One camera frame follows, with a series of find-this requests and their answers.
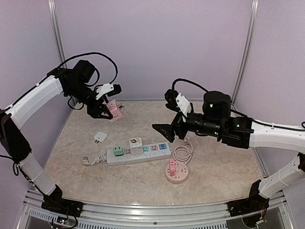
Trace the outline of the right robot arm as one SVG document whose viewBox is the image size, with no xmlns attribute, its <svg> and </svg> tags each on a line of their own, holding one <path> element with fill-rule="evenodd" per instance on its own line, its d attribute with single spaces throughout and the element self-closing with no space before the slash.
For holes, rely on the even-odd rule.
<svg viewBox="0 0 305 229">
<path fill-rule="evenodd" d="M 305 177 L 305 129 L 298 126 L 262 123 L 248 116 L 231 116 L 231 98 L 218 91 L 203 95 L 203 113 L 195 113 L 193 105 L 182 93 L 169 89 L 166 107 L 177 114 L 171 124 L 153 124 L 154 130 L 169 142 L 184 139 L 188 132 L 216 137 L 217 141 L 236 148 L 278 148 L 298 154 L 273 175 L 252 185 L 244 208 L 255 211 L 264 199 Z"/>
</svg>

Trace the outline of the green cube plug adapter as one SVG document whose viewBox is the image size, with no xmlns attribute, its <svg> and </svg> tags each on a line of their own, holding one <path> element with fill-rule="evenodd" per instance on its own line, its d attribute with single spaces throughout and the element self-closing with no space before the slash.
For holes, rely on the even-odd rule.
<svg viewBox="0 0 305 229">
<path fill-rule="evenodd" d="M 122 146 L 115 146 L 112 148 L 114 156 L 123 156 L 124 149 Z"/>
</svg>

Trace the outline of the pink round socket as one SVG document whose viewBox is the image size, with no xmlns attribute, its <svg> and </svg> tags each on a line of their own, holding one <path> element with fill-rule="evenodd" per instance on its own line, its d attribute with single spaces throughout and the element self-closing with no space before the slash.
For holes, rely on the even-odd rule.
<svg viewBox="0 0 305 229">
<path fill-rule="evenodd" d="M 189 169 L 186 164 L 181 163 L 181 162 L 175 162 L 174 163 L 174 174 L 173 176 L 170 175 L 170 164 L 168 164 L 165 167 L 164 173 L 165 173 L 165 178 L 174 184 L 180 184 L 184 182 L 188 176 L 189 176 Z"/>
</svg>

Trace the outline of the white cube adapter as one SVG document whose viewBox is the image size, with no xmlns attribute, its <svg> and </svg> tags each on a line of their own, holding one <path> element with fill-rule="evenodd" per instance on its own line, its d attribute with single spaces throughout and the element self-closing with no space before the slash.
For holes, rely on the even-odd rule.
<svg viewBox="0 0 305 229">
<path fill-rule="evenodd" d="M 129 139 L 129 146 L 132 155 L 140 155 L 143 153 L 142 139 L 140 137 Z"/>
</svg>

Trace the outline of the pink cube socket adapter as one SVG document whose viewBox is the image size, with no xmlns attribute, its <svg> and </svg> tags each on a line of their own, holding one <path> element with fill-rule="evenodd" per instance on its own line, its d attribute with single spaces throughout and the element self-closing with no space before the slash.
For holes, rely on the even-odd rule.
<svg viewBox="0 0 305 229">
<path fill-rule="evenodd" d="M 112 119 L 109 120 L 110 123 L 113 123 L 123 118 L 123 113 L 121 111 L 121 104 L 117 104 L 115 100 L 111 100 L 106 104 L 106 106 L 112 114 Z"/>
</svg>

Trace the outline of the pink plug adapter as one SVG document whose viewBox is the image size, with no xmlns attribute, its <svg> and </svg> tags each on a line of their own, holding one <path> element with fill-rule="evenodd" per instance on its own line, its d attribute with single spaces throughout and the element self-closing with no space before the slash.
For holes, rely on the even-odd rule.
<svg viewBox="0 0 305 229">
<path fill-rule="evenodd" d="M 169 175 L 173 177 L 175 175 L 175 161 L 174 159 L 170 159 L 169 163 Z"/>
</svg>

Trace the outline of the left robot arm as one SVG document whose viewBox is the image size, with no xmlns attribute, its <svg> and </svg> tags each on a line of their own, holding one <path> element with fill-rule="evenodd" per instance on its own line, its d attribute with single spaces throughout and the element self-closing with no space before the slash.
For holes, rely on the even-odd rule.
<svg viewBox="0 0 305 229">
<path fill-rule="evenodd" d="M 64 211 L 67 202 L 59 196 L 60 189 L 34 158 L 21 129 L 38 110 L 60 94 L 74 97 L 85 105 L 88 115 L 92 118 L 112 119 L 113 115 L 106 106 L 106 96 L 112 96 L 122 90 L 112 82 L 92 90 L 88 82 L 97 72 L 94 65 L 86 60 L 78 61 L 72 69 L 57 67 L 20 99 L 0 112 L 0 142 L 8 152 L 8 157 L 44 196 L 49 197 L 47 202 L 56 212 Z"/>
</svg>

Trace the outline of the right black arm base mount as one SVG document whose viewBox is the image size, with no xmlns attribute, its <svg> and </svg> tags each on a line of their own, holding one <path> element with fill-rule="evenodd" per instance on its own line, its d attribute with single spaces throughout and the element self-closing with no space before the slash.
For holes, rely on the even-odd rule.
<svg viewBox="0 0 305 229">
<path fill-rule="evenodd" d="M 257 180 L 252 184 L 248 197 L 227 203 L 231 217 L 260 211 L 269 207 L 269 198 L 264 198 L 260 195 L 260 183 L 261 180 Z"/>
</svg>

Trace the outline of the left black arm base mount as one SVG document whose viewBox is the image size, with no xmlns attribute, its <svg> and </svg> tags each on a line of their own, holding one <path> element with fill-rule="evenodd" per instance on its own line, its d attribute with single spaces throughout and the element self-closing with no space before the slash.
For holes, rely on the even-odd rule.
<svg viewBox="0 0 305 229">
<path fill-rule="evenodd" d="M 76 200 L 65 199 L 62 197 L 62 190 L 58 185 L 49 194 L 43 194 L 43 209 L 67 215 L 72 217 L 80 217 L 84 203 Z"/>
</svg>

